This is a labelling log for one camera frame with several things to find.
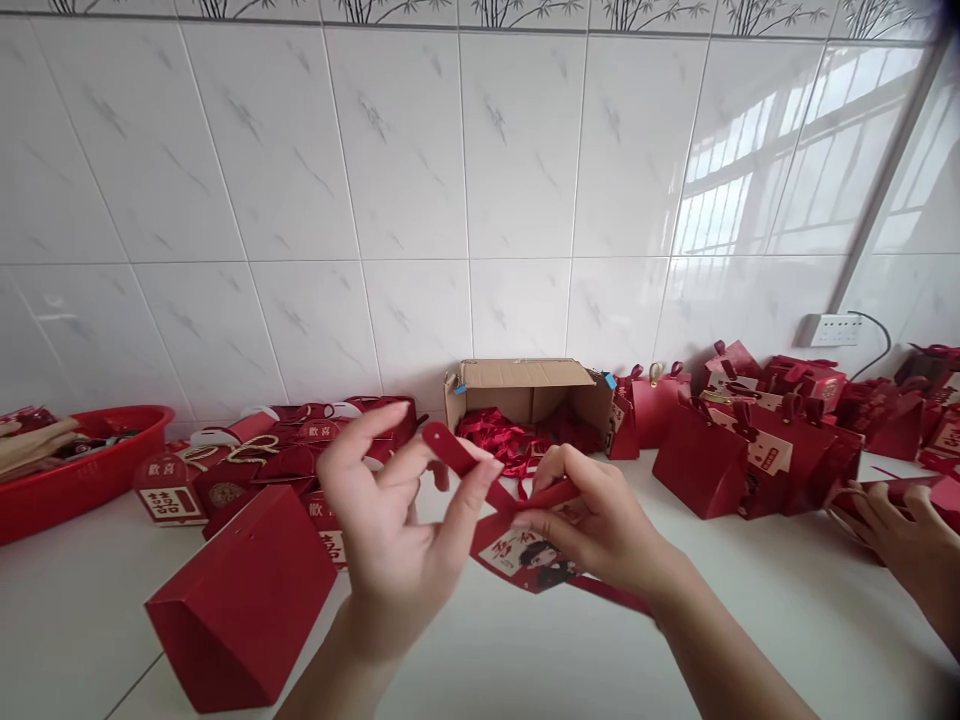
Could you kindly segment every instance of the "box flap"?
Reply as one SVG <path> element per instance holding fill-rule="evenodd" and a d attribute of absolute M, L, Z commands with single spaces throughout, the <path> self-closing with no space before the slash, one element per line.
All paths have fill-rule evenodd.
<path fill-rule="evenodd" d="M 590 373 L 571 358 L 464 360 L 460 364 L 460 379 L 468 390 L 594 384 Z"/>

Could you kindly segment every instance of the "power cord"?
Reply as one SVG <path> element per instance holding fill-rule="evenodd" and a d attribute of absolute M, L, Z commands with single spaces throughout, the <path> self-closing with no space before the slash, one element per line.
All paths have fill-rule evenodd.
<path fill-rule="evenodd" d="M 860 368 L 860 370 L 858 370 L 857 373 L 850 378 L 850 382 L 853 382 L 858 377 L 860 377 L 860 375 L 862 375 L 866 370 L 876 365 L 878 362 L 883 360 L 890 353 L 890 351 L 893 349 L 893 341 L 890 339 L 890 333 L 887 332 L 887 329 L 883 326 L 883 323 L 877 320 L 875 317 L 871 315 L 867 315 L 866 313 L 862 313 L 859 310 L 847 310 L 847 312 L 850 313 L 851 315 L 859 315 L 861 317 L 865 317 L 867 320 L 870 320 L 872 323 L 874 323 L 878 328 L 880 328 L 883 331 L 883 337 L 886 338 L 886 341 L 887 341 L 887 349 L 884 350 L 882 353 L 880 353 L 880 355 L 877 356 L 875 359 L 871 360 L 862 368 Z"/>

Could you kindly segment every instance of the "white countertop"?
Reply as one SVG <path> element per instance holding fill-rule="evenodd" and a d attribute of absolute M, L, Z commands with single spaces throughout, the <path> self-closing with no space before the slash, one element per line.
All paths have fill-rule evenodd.
<path fill-rule="evenodd" d="M 660 531 L 694 560 L 816 712 L 844 720 L 935 712 L 938 686 L 960 673 L 886 569 L 866 560 L 823 513 L 701 521 L 650 476 L 653 458 L 651 452 L 617 464 Z M 865 456 L 862 480 L 884 477 L 872 465 L 925 474 Z M 439 519 L 445 503 L 432 483 L 423 484 L 423 520 Z M 127 495 L 0 548 L 0 717 L 197 717 L 142 604 L 200 542 L 195 528 L 153 528 Z M 288 688 L 348 593 L 349 579 L 341 576 Z M 270 718 L 273 709 L 229 716 Z M 379 716 L 698 717 L 649 618 L 569 586 L 530 595 L 473 561 L 404 663 Z"/>

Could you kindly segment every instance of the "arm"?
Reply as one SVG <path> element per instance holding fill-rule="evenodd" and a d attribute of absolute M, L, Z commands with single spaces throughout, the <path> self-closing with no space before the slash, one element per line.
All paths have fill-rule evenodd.
<path fill-rule="evenodd" d="M 461 441 L 481 462 L 463 478 L 443 522 L 420 525 L 414 501 L 424 470 L 433 470 L 437 489 L 449 489 L 447 470 L 426 443 L 411 440 L 376 478 L 363 464 L 374 438 L 396 426 L 407 405 L 388 405 L 350 423 L 317 463 L 320 484 L 343 527 L 353 593 L 278 720 L 372 718 L 467 562 L 484 498 L 503 464 Z"/>
<path fill-rule="evenodd" d="M 623 474 L 569 445 L 551 448 L 534 492 L 567 475 L 590 514 L 577 527 L 544 510 L 514 520 L 544 535 L 580 567 L 650 603 L 683 679 L 706 720 L 815 718 L 750 640 L 693 563 L 657 532 Z"/>

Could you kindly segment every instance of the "hand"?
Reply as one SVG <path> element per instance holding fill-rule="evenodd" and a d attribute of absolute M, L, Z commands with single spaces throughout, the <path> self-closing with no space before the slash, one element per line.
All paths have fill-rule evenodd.
<path fill-rule="evenodd" d="M 564 475 L 580 489 L 587 517 L 574 527 L 549 510 L 526 510 L 513 526 L 540 533 L 577 567 L 614 587 L 647 599 L 672 589 L 672 568 L 684 556 L 653 527 L 623 473 L 572 445 L 554 446 L 537 467 L 534 494 Z"/>
<path fill-rule="evenodd" d="M 395 427 L 408 404 L 365 413 L 317 462 L 320 486 L 343 527 L 353 588 L 338 620 L 369 661 L 406 653 L 450 599 L 487 490 L 503 470 L 503 463 L 461 440 L 480 464 L 462 479 L 442 523 L 417 524 L 413 503 L 423 471 L 433 470 L 438 490 L 449 488 L 446 467 L 422 438 L 402 447 L 376 479 L 363 464 L 373 439 Z"/>
<path fill-rule="evenodd" d="M 960 535 L 930 503 L 930 488 L 913 485 L 903 496 L 908 520 L 888 496 L 887 484 L 870 484 L 853 504 L 863 521 L 833 508 L 886 563 L 903 589 L 914 599 L 927 621 L 951 652 L 960 659 Z"/>

